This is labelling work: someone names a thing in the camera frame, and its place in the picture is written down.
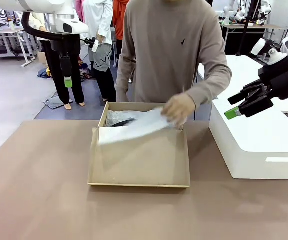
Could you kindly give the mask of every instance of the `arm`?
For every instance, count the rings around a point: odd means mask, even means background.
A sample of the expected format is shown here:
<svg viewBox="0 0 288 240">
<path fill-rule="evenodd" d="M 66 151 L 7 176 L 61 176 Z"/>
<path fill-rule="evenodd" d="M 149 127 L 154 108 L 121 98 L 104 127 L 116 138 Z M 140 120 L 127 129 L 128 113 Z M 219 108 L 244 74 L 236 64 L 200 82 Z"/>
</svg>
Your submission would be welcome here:
<svg viewBox="0 0 288 240">
<path fill-rule="evenodd" d="M 126 92 L 128 91 L 128 80 L 131 77 L 132 71 L 136 64 L 135 60 L 135 47 L 133 38 L 130 31 L 130 11 L 128 6 L 124 16 L 124 35 L 123 35 L 123 47 L 118 62 L 117 81 L 115 85 L 116 89 L 116 101 L 128 102 Z"/>
<path fill-rule="evenodd" d="M 111 0 L 103 0 L 102 4 L 104 5 L 104 12 L 98 27 L 98 35 L 107 37 L 113 17 L 113 2 Z"/>
<path fill-rule="evenodd" d="M 201 104 L 210 103 L 228 87 L 232 73 L 227 66 L 224 48 L 217 17 L 211 16 L 205 21 L 201 33 L 197 60 L 205 66 L 205 80 L 168 101 L 162 114 L 170 122 L 181 125 Z"/>
<path fill-rule="evenodd" d="M 113 26 L 116 26 L 117 23 L 117 18 L 118 18 L 118 2 L 113 1 Z"/>
<path fill-rule="evenodd" d="M 31 13 L 29 15 L 29 21 L 28 21 L 29 26 L 36 30 L 39 30 L 40 28 L 44 28 L 45 26 L 37 18 L 35 18 L 33 14 L 34 13 Z"/>
<path fill-rule="evenodd" d="M 193 99 L 196 107 L 210 103 L 229 85 L 232 72 L 227 66 L 225 44 L 222 38 L 217 17 L 206 21 L 200 40 L 198 62 L 205 67 L 204 81 L 199 82 L 187 94 Z"/>
<path fill-rule="evenodd" d="M 79 19 L 84 22 L 83 3 L 82 0 L 75 0 L 75 10 Z"/>
</svg>

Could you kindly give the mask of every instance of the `brown table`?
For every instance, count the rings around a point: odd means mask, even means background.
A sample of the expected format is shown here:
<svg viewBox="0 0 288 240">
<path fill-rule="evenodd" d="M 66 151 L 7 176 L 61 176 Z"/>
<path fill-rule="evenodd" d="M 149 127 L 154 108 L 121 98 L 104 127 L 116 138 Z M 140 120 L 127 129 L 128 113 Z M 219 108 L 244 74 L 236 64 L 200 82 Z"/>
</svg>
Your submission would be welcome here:
<svg viewBox="0 0 288 240">
<path fill-rule="evenodd" d="M 89 187 L 97 121 L 26 122 L 0 148 L 0 240 L 288 240 L 288 181 L 232 179 L 185 125 L 191 188 Z"/>
</svg>

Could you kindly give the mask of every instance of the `red shirt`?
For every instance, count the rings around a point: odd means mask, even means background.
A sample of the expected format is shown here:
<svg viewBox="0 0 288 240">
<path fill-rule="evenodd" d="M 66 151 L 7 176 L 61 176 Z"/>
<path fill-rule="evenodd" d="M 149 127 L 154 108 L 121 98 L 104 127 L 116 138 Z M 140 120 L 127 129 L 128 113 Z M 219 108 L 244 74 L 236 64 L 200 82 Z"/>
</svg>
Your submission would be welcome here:
<svg viewBox="0 0 288 240">
<path fill-rule="evenodd" d="M 113 0 L 113 25 L 117 40 L 123 39 L 124 14 L 129 0 Z"/>
</svg>

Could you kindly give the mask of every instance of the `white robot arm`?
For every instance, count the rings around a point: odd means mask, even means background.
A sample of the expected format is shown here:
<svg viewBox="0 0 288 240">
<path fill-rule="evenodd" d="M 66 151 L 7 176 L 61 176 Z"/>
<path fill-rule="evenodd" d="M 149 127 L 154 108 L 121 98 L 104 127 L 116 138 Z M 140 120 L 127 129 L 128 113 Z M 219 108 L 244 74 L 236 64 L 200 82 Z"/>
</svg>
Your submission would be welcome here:
<svg viewBox="0 0 288 240">
<path fill-rule="evenodd" d="M 83 34 L 88 27 L 75 18 L 73 0 L 0 0 L 8 11 L 46 14 L 52 33 Z"/>
<path fill-rule="evenodd" d="M 258 20 L 260 25 L 264 25 L 267 16 L 272 12 L 272 7 L 270 5 L 269 0 L 261 0 L 261 7 L 258 15 Z"/>
<path fill-rule="evenodd" d="M 238 2 L 238 9 L 239 9 L 239 11 L 235 14 L 235 20 L 241 21 L 246 13 L 245 4 L 243 0 L 229 0 L 229 6 L 226 6 L 224 8 L 224 13 L 225 13 L 224 24 L 229 24 L 229 17 L 230 17 L 229 12 L 234 11 L 235 1 Z"/>
<path fill-rule="evenodd" d="M 88 26 L 75 17 L 73 0 L 0 0 L 0 8 L 24 12 L 21 21 L 24 31 L 51 41 L 52 50 L 57 51 L 60 56 L 59 61 L 65 85 L 71 86 L 70 55 L 80 53 L 79 34 L 88 32 Z M 45 14 L 46 29 L 49 32 L 32 29 L 28 24 L 29 13 Z M 96 46 L 98 41 L 94 37 L 83 41 L 89 44 L 93 52 L 96 51 L 97 48 L 93 46 Z"/>
<path fill-rule="evenodd" d="M 260 40 L 252 54 L 269 54 L 267 65 L 258 70 L 259 80 L 246 85 L 243 90 L 228 99 L 230 104 L 244 102 L 238 107 L 225 113 L 228 119 L 241 115 L 247 118 L 256 115 L 273 106 L 271 99 L 288 99 L 288 37 L 283 40 L 287 53 L 280 53 L 272 40 Z"/>
</svg>

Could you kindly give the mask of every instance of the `person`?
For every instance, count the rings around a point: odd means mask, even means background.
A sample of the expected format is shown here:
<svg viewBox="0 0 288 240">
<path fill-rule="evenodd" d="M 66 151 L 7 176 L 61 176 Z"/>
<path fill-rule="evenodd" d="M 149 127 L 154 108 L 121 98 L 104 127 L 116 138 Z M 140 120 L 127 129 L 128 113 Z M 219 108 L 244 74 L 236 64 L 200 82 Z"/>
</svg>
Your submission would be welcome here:
<svg viewBox="0 0 288 240">
<path fill-rule="evenodd" d="M 205 0 L 130 0 L 116 100 L 128 102 L 135 69 L 132 101 L 166 103 L 162 114 L 180 124 L 228 87 L 232 73 L 224 47 L 218 16 Z M 205 81 L 192 87 L 199 64 Z"/>
<path fill-rule="evenodd" d="M 121 53 L 123 45 L 124 15 L 128 2 L 129 0 L 113 1 L 113 25 L 115 27 L 116 35 L 117 59 L 119 59 L 119 55 Z"/>
<path fill-rule="evenodd" d="M 29 26 L 36 30 L 46 32 L 44 15 L 41 13 L 31 13 L 29 16 Z M 52 50 L 50 41 L 41 38 L 39 38 L 39 41 L 42 45 L 43 51 L 45 52 L 47 65 L 54 81 L 58 97 L 60 101 L 63 102 L 64 108 L 66 110 L 71 110 L 72 108 L 69 104 L 69 92 L 68 89 L 65 87 L 64 77 L 60 67 L 59 54 L 56 51 Z M 78 54 L 70 55 L 70 62 L 72 66 L 72 92 L 75 102 L 79 106 L 83 107 L 85 106 L 85 103 L 80 79 L 78 58 Z"/>
<path fill-rule="evenodd" d="M 87 37 L 91 39 L 96 36 L 99 42 L 96 53 L 88 48 L 88 54 L 102 99 L 104 102 L 115 102 L 116 91 L 109 68 L 112 48 L 110 23 L 113 17 L 113 3 L 111 0 L 75 0 L 75 8 L 79 19 L 89 28 Z"/>
</svg>

